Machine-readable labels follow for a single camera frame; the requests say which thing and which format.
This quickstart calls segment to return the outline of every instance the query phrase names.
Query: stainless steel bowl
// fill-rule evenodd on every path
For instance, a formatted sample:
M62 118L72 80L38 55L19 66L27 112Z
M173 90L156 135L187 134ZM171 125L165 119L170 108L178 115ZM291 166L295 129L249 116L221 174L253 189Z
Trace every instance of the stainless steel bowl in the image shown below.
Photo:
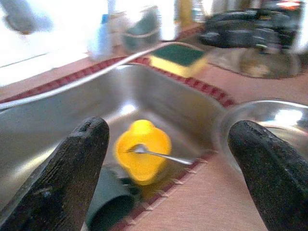
M308 161L308 106L280 100L261 100L240 104L224 114L217 122L214 144L239 171L227 138L231 126L240 120L251 120L266 127L296 148Z

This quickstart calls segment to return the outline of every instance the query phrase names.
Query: stainless steel sink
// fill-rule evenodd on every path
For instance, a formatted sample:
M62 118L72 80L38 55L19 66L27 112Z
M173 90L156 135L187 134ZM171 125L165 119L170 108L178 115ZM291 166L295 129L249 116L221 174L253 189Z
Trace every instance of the stainless steel sink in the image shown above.
M225 111L211 97L141 65L122 65L73 88L36 98L0 111L0 209L87 117L101 116L109 124L104 164L114 164L114 142L134 120L149 119L165 131L172 155L199 157L213 148L214 121ZM167 177L183 166L170 163L169 168Z

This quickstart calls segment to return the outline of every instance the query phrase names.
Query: metal fork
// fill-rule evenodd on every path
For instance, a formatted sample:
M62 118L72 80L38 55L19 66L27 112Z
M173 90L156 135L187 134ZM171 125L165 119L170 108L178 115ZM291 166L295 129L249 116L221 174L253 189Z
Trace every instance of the metal fork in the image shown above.
M132 146L131 148L129 148L128 150L126 150L127 153L137 153L137 154L150 154L150 155L156 155L159 157L163 157L184 165L191 165L192 163L194 163L195 160L191 160L191 159L186 159L186 158L180 158L180 157L173 157L173 156L169 156L169 155L165 155L165 154L160 154L160 153L154 153L149 151L149 149L142 143L138 143L134 146Z

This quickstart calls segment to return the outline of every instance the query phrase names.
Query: yellow sponge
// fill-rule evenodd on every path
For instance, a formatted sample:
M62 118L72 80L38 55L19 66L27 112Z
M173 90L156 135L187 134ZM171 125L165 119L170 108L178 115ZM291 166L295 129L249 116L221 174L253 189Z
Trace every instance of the yellow sponge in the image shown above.
M152 66L185 78L194 76L207 64L204 52L178 44L155 50L150 59Z

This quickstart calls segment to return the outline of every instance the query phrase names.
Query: yellow cup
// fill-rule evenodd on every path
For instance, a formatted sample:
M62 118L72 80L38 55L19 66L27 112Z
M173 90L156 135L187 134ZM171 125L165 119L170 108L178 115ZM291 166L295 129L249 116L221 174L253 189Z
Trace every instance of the yellow cup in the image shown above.
M140 185L152 184L166 166L167 160L150 154L126 152L138 143L144 144L152 152L169 155L170 138L150 121L142 119L132 123L128 131L115 142L114 155L131 178Z

